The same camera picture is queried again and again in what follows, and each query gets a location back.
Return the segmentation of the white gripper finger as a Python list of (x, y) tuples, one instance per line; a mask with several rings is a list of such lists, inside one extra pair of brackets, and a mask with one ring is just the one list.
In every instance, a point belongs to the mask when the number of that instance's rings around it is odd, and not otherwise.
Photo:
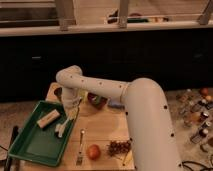
[(62, 137), (63, 137), (65, 128), (66, 128), (67, 124), (68, 124), (70, 121), (71, 121), (71, 119), (70, 119), (70, 118), (67, 118), (66, 121), (65, 121), (63, 124), (60, 124), (59, 133), (58, 133), (58, 137), (59, 137), (59, 138), (62, 138)]
[(62, 126), (62, 124), (60, 124), (60, 123), (58, 123), (58, 124), (56, 125), (55, 131), (54, 131), (55, 134), (58, 134), (58, 133), (60, 132), (61, 126)]

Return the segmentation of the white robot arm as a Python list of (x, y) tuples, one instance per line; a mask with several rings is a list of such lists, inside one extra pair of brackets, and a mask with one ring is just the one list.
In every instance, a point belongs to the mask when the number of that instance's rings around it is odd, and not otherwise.
[(124, 82), (85, 77), (76, 65), (60, 70), (56, 81), (66, 107), (71, 107), (78, 89), (125, 106), (137, 171), (183, 171), (167, 100), (158, 83), (148, 78)]

